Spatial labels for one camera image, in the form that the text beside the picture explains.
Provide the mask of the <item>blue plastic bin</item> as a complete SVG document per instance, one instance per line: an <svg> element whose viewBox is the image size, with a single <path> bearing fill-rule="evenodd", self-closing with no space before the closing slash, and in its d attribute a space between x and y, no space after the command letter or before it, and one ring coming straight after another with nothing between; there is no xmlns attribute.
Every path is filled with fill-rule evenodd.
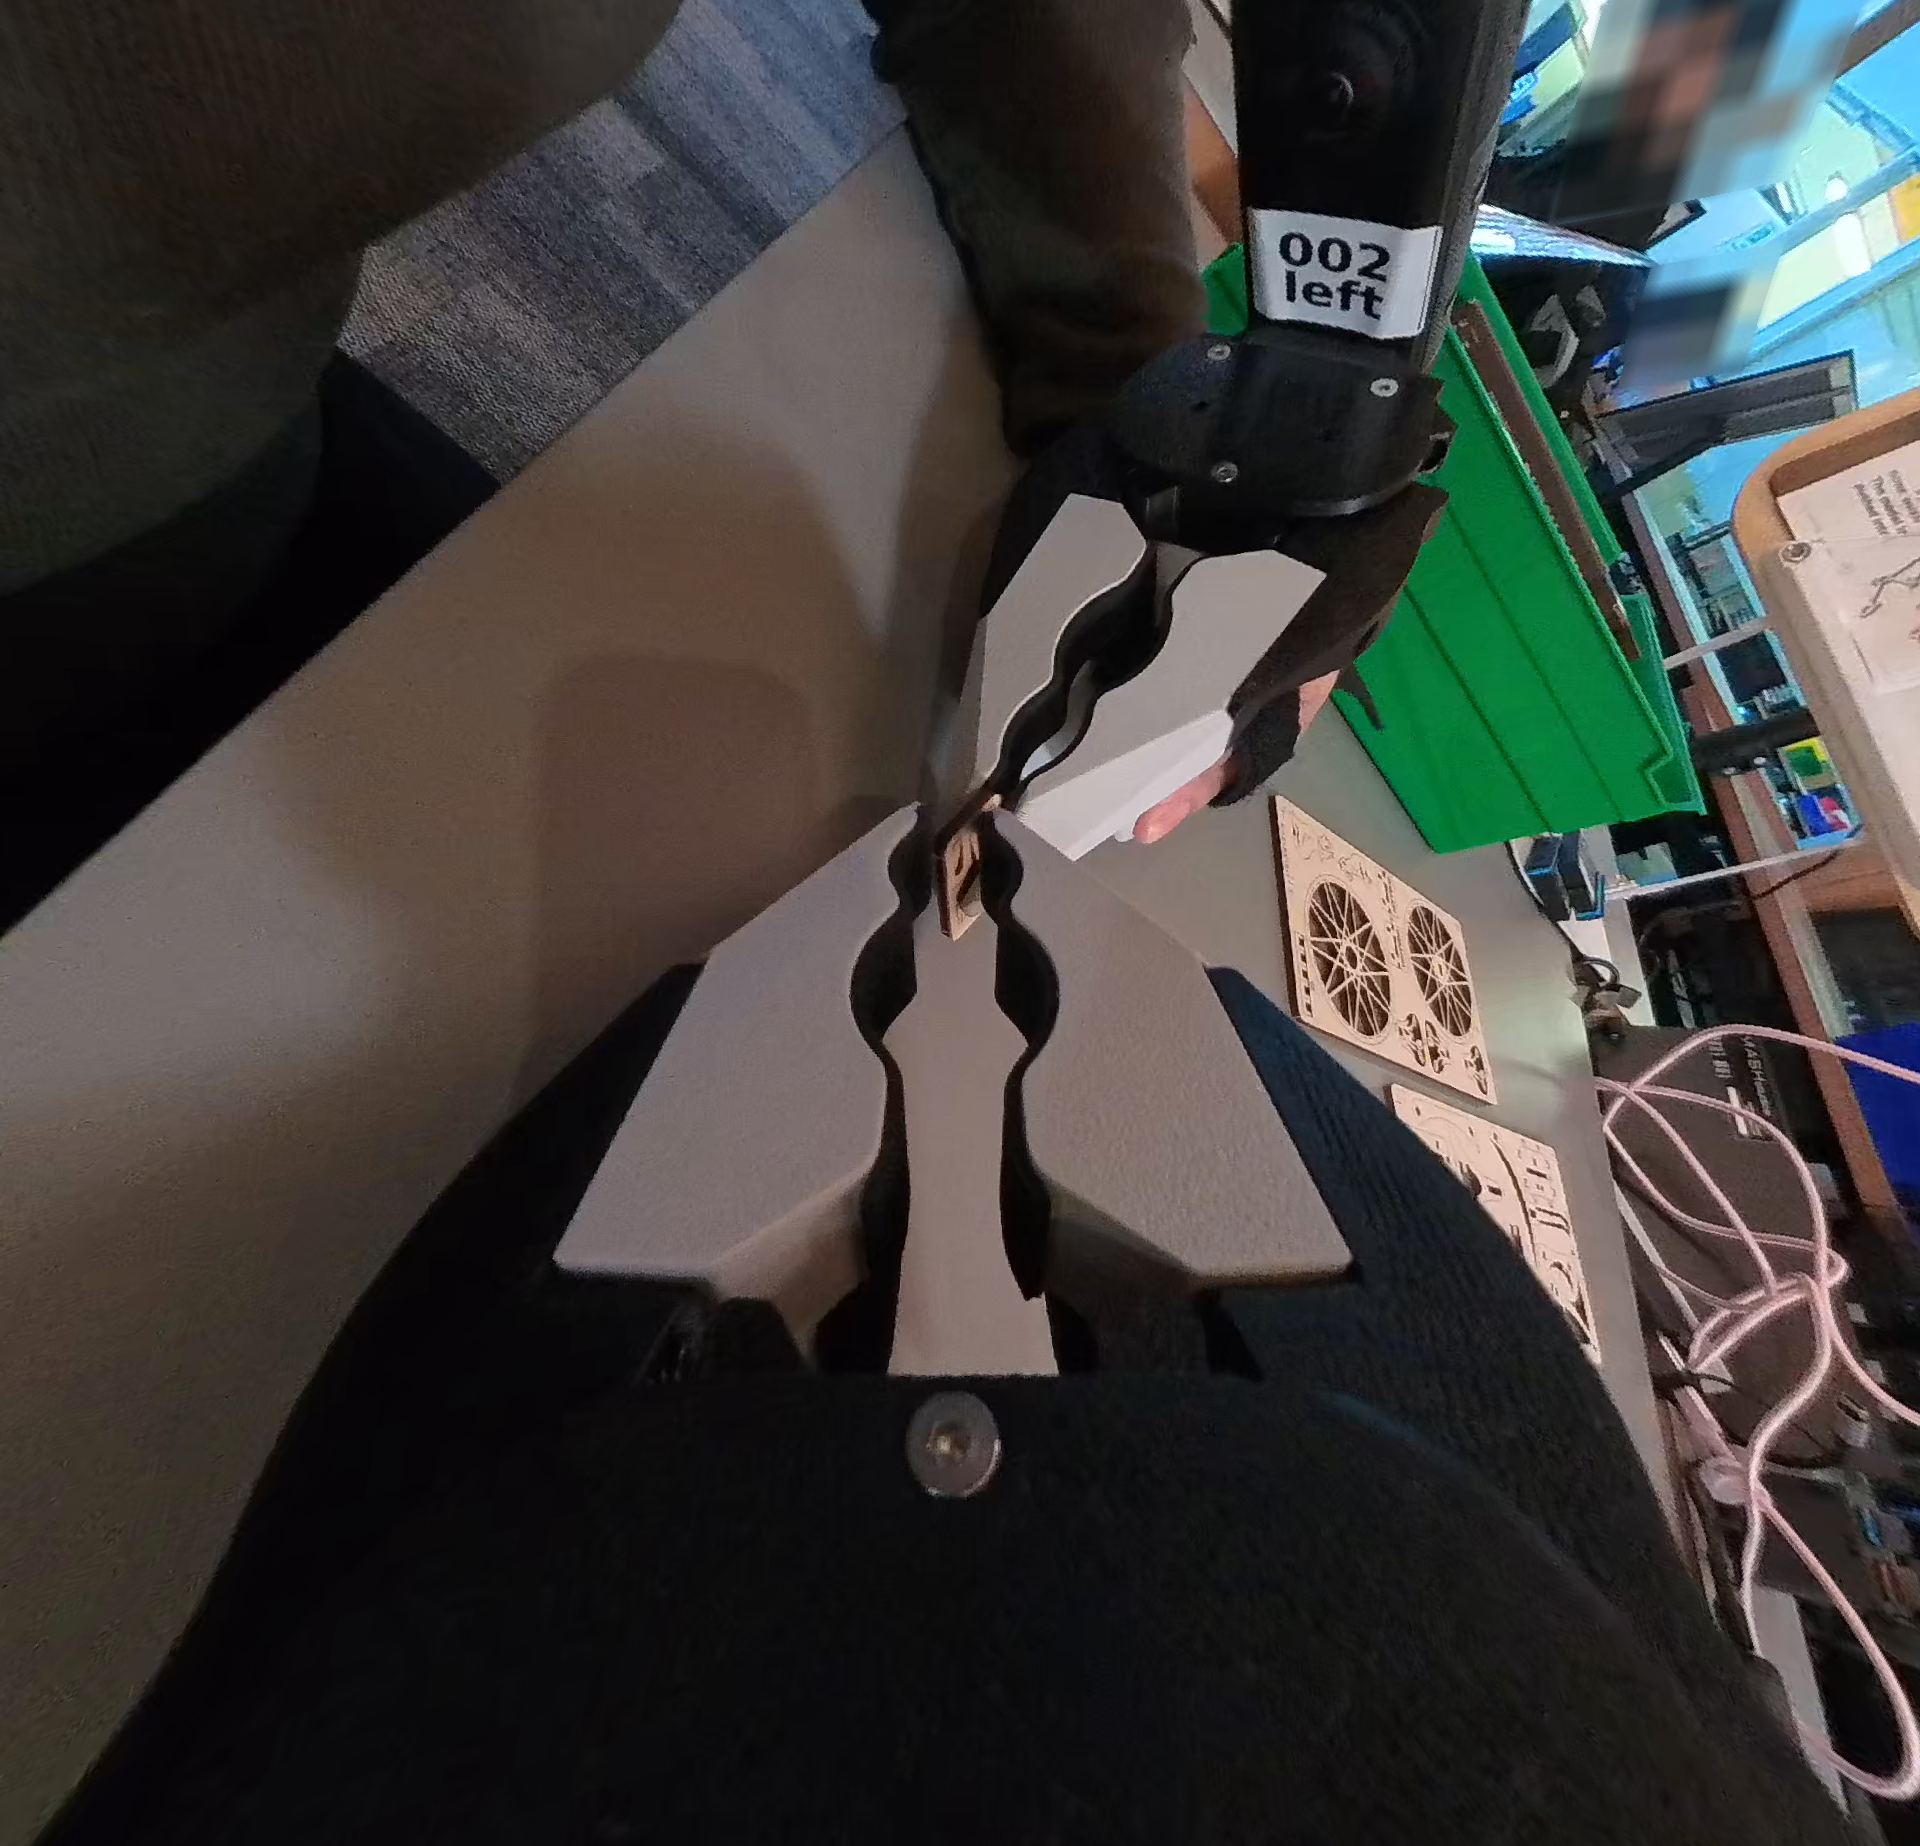
<svg viewBox="0 0 1920 1846"><path fill-rule="evenodd" d="M1882 1064L1882 1073L1871 1073L1862 1061L1844 1061L1844 1079L1885 1182L1907 1221L1915 1225L1915 1079L1900 1079L1900 1073L1915 1076L1915 1022L1849 1033L1843 1046Z"/></svg>

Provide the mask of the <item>wooden sheet with frame cutouts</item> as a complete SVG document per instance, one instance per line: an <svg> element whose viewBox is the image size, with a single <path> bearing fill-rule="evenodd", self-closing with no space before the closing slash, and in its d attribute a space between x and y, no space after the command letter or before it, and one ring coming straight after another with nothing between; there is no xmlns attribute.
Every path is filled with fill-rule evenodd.
<svg viewBox="0 0 1920 1846"><path fill-rule="evenodd" d="M1389 1085L1387 1094L1400 1121L1453 1168L1519 1257L1525 1257L1536 1280L1572 1326L1583 1354L1601 1364L1596 1306L1550 1145L1404 1085Z"/></svg>

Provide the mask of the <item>person's left hand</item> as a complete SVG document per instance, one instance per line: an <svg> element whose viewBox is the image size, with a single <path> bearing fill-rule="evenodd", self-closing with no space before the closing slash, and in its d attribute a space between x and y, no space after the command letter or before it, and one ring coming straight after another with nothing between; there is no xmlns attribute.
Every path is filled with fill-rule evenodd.
<svg viewBox="0 0 1920 1846"><path fill-rule="evenodd" d="M1323 706L1329 706L1334 686L1338 674L1325 674L1265 706L1245 740L1231 748L1231 755L1214 760L1214 767L1201 769L1134 818L1132 843L1155 845L1218 800L1232 805L1246 798L1260 781L1275 778L1297 755L1300 737L1307 732Z"/></svg>

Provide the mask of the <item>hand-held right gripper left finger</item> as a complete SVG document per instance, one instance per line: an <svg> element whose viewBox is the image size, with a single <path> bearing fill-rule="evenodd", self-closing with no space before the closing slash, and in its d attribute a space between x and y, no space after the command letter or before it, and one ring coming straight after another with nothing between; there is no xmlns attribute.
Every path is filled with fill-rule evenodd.
<svg viewBox="0 0 1920 1846"><path fill-rule="evenodd" d="M906 805L705 954L555 1246L564 1275L769 1306L810 1354L903 1188L884 1033L917 996Z"/></svg>

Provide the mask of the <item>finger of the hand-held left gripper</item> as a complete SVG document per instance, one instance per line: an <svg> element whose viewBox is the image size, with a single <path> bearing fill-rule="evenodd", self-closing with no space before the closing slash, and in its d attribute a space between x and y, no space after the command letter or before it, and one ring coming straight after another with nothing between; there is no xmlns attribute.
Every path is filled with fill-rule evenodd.
<svg viewBox="0 0 1920 1846"><path fill-rule="evenodd" d="M1040 834L1125 834L1158 800L1158 745L1096 751L1096 704L1129 647L1158 649L1158 558L1112 499L1072 493L994 607L953 725L932 834L972 834L1009 808Z"/></svg>
<svg viewBox="0 0 1920 1846"><path fill-rule="evenodd" d="M1186 563L1143 670L1067 704L1072 745L1018 778L1009 812L1146 813L1214 769L1232 737L1232 696L1323 585L1323 567L1282 550Z"/></svg>

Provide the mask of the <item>wooden sheet with wheel cutouts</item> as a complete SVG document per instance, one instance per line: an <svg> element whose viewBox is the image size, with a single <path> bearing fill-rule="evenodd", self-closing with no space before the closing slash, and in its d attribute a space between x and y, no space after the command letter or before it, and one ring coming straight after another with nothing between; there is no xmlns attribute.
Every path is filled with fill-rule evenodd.
<svg viewBox="0 0 1920 1846"><path fill-rule="evenodd" d="M1498 1068L1462 926L1293 800L1272 800L1292 1011L1470 1101Z"/></svg>

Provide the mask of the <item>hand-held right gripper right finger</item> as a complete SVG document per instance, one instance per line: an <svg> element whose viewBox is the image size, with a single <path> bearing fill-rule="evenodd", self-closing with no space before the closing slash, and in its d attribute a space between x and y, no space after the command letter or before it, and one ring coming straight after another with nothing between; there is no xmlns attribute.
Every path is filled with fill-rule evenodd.
<svg viewBox="0 0 1920 1846"><path fill-rule="evenodd" d="M1354 1266L1205 962L1018 821L981 834L1002 1106L1002 1242L1059 1373L1100 1321Z"/></svg>

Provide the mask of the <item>large green plastic bin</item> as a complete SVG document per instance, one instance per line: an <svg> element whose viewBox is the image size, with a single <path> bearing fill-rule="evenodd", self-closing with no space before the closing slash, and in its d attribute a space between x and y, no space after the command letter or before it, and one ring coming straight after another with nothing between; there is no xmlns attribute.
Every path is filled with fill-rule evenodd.
<svg viewBox="0 0 1920 1846"><path fill-rule="evenodd" d="M1470 252L1436 354L1448 506L1334 709L1432 852L1703 812L1654 602Z"/></svg>

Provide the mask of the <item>person's left forearm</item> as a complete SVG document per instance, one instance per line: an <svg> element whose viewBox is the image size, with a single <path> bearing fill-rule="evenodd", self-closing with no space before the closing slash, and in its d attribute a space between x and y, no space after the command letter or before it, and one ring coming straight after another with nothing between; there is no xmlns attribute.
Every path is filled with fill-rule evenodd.
<svg viewBox="0 0 1920 1846"><path fill-rule="evenodd" d="M1205 322L1186 0L857 0L1030 455Z"/></svg>

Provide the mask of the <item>person's legs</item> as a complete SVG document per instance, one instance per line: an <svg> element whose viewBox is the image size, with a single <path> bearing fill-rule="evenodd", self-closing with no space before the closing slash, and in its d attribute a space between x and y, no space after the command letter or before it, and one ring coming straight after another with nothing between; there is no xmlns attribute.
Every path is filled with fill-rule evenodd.
<svg viewBox="0 0 1920 1846"><path fill-rule="evenodd" d="M496 489L330 354L238 476L2 596L2 928L127 828Z"/></svg>

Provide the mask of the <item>small slotted wooden part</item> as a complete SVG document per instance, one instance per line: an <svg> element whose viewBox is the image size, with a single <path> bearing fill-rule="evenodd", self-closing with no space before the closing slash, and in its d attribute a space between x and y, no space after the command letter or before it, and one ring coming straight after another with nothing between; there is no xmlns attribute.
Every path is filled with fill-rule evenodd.
<svg viewBox="0 0 1920 1846"><path fill-rule="evenodd" d="M972 812L940 834L932 884L940 928L960 942L983 914L983 874L990 864L994 808Z"/></svg>

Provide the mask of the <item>person's upper body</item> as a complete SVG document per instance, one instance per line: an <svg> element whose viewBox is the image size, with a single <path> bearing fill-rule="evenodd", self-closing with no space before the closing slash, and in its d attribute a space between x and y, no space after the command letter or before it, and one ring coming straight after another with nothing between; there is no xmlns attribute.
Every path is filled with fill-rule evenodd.
<svg viewBox="0 0 1920 1846"><path fill-rule="evenodd" d="M611 95L682 0L2 0L2 590L222 489L363 252Z"/></svg>

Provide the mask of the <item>instruction booklet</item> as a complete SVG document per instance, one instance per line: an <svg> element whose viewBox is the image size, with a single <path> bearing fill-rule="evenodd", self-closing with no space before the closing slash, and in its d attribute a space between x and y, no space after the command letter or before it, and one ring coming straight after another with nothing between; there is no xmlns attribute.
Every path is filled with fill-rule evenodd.
<svg viewBox="0 0 1920 1846"><path fill-rule="evenodd" d="M1789 573L1875 694L1915 686L1915 440L1781 498Z"/></svg>

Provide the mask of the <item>small black blue device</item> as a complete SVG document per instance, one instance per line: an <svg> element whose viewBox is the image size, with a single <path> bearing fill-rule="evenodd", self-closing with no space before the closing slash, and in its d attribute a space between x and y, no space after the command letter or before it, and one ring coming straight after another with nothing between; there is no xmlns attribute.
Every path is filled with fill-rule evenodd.
<svg viewBox="0 0 1920 1846"><path fill-rule="evenodd" d="M1521 878L1550 923L1593 923L1604 914L1604 874L1583 833L1536 834Z"/></svg>

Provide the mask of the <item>wooden display board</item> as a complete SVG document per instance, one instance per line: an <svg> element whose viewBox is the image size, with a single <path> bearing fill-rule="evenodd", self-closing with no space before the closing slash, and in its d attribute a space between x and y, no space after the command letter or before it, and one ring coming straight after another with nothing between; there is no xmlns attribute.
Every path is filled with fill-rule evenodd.
<svg viewBox="0 0 1920 1846"><path fill-rule="evenodd" d="M1735 540L1770 632L1809 701L1815 730L1862 812L1862 845L1910 928L1915 928L1915 686L1875 686L1843 618L1781 562L1791 545L1786 498L1857 466L1882 466L1915 441L1915 387L1789 440L1735 502Z"/></svg>

